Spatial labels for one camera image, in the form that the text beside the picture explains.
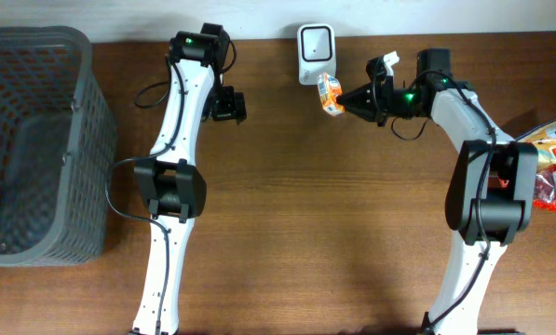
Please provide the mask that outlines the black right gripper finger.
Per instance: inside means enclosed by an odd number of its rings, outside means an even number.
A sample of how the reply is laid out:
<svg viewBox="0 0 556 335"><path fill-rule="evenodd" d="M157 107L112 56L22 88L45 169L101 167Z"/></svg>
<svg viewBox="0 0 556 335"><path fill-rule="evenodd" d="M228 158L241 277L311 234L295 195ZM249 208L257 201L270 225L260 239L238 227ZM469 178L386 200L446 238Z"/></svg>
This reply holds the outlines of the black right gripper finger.
<svg viewBox="0 0 556 335"><path fill-rule="evenodd" d="M367 122L379 123L381 113L372 104L369 105L345 105L347 113L353 114Z"/></svg>
<svg viewBox="0 0 556 335"><path fill-rule="evenodd" d="M336 101L342 106L375 106L373 89L373 84L368 83L338 96Z"/></svg>

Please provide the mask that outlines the orange tissue pack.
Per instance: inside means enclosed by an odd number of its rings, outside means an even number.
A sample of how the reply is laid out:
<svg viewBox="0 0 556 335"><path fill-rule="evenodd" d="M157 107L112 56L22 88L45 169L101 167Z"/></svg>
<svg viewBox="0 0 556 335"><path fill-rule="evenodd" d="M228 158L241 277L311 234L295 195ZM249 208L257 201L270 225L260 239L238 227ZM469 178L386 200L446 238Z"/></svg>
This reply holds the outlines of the orange tissue pack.
<svg viewBox="0 0 556 335"><path fill-rule="evenodd" d="M345 108L337 102L337 98L343 94L340 82L328 73L318 76L319 99L324 112L331 116L337 116L345 112Z"/></svg>

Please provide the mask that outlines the yellow snack bag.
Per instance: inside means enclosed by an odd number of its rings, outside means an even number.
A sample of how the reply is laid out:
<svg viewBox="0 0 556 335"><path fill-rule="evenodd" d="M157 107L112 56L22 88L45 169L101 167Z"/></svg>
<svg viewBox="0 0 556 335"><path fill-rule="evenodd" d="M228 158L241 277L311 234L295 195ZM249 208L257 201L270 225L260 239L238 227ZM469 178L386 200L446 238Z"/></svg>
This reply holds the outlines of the yellow snack bag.
<svg viewBox="0 0 556 335"><path fill-rule="evenodd" d="M534 127L519 136L516 141L530 142L536 147L538 170L556 166L556 119Z"/></svg>

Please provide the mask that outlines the red snack bag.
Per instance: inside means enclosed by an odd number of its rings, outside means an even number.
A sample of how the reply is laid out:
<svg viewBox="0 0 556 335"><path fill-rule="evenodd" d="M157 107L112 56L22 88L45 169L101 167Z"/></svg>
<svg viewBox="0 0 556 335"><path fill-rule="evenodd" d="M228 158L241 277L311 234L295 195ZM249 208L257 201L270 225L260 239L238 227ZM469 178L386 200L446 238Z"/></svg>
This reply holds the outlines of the red snack bag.
<svg viewBox="0 0 556 335"><path fill-rule="evenodd" d="M556 188L553 172L553 166L551 166L536 174L533 206L556 213Z"/></svg>

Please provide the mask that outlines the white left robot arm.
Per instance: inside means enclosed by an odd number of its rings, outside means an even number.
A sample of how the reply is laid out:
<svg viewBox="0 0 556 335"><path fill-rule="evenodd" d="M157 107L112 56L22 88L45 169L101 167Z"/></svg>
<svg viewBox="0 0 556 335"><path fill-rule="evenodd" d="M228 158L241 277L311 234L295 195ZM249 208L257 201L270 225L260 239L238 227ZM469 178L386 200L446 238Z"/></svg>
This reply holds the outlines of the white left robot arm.
<svg viewBox="0 0 556 335"><path fill-rule="evenodd" d="M189 236L203 212L207 183L197 170L197 135L202 120L247 117L243 93L224 84L236 48L223 26L203 24L197 33L170 39L170 92L161 129L150 154L134 166L148 211L151 246L134 334L175 334L179 289Z"/></svg>

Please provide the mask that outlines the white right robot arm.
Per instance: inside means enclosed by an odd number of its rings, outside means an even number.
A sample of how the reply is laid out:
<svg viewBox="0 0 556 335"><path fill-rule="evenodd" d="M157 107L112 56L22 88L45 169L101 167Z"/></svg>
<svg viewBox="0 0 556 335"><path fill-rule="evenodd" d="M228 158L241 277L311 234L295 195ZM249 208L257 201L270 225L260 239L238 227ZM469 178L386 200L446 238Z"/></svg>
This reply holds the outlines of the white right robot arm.
<svg viewBox="0 0 556 335"><path fill-rule="evenodd" d="M416 77L394 86L396 52L368 60L369 83L337 97L344 109L378 126L426 118L443 129L458 152L445 198L452 231L441 290L420 328L423 334L475 334L497 263L529 224L538 153L504 132L482 109L474 87L451 72L451 53L417 54Z"/></svg>

